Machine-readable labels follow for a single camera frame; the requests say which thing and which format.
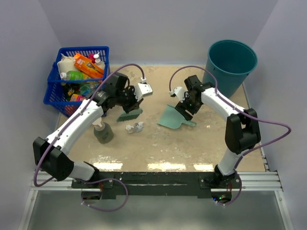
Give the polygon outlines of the green hand brush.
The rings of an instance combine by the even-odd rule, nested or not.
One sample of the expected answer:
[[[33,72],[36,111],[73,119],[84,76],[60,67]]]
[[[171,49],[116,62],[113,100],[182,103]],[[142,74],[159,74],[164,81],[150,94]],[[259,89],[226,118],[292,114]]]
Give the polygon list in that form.
[[[124,122],[124,121],[128,121],[128,120],[136,119],[142,113],[143,113],[143,110],[141,108],[132,110],[132,111],[130,111],[128,113],[123,112],[117,118],[117,122]]]

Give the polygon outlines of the green plastic dustpan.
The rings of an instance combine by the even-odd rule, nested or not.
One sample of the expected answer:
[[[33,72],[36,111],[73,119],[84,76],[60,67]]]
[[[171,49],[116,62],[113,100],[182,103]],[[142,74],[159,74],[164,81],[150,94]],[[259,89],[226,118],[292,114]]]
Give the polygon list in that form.
[[[197,123],[193,121],[187,121],[184,116],[179,113],[175,107],[167,105],[158,124],[170,129],[179,129],[182,124],[190,127],[196,127]]]

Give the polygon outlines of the grey printed paper scrap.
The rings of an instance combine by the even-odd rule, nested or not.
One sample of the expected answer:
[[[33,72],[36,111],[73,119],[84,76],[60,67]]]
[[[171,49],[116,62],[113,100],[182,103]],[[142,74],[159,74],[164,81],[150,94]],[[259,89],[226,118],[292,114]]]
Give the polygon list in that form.
[[[144,128],[144,122],[138,122],[134,124],[134,132],[141,132]]]

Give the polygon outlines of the small white scrap front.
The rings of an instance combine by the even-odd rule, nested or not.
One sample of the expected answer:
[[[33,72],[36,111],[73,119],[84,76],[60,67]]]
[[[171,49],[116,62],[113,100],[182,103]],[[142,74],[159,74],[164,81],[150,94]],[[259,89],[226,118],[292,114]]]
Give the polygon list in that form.
[[[134,126],[131,126],[131,125],[126,125],[125,129],[128,133],[134,133],[135,131]]]

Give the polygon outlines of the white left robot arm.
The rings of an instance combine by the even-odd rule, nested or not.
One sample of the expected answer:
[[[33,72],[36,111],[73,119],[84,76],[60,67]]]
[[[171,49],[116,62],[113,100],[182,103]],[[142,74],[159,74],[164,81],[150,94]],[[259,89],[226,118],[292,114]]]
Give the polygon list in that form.
[[[135,119],[144,97],[153,90],[142,77],[140,83],[126,87],[128,77],[118,72],[109,74],[104,81],[83,100],[73,115],[56,131],[46,138],[38,137],[33,142],[36,169],[34,184],[41,187],[37,176],[39,170],[47,172],[51,179],[63,181],[73,178],[82,181],[87,187],[94,188],[99,184],[99,170],[87,162],[72,161],[68,155],[90,125],[97,132],[103,132],[108,125],[101,117],[114,106],[120,106],[125,112],[125,119]]]

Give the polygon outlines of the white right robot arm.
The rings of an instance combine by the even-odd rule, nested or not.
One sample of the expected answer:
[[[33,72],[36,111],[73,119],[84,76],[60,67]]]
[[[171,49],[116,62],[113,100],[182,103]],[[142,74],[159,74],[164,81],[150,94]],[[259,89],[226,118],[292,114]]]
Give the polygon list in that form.
[[[210,82],[202,83],[196,75],[184,80],[186,89],[176,87],[170,92],[179,102],[175,109],[190,121],[202,105],[211,107],[223,120],[225,126],[226,152],[221,161],[215,166],[213,185],[225,188],[235,178],[239,159],[243,154],[255,147],[261,140],[260,128],[257,120],[241,114],[257,117],[254,109],[244,109],[236,105],[219,91]]]

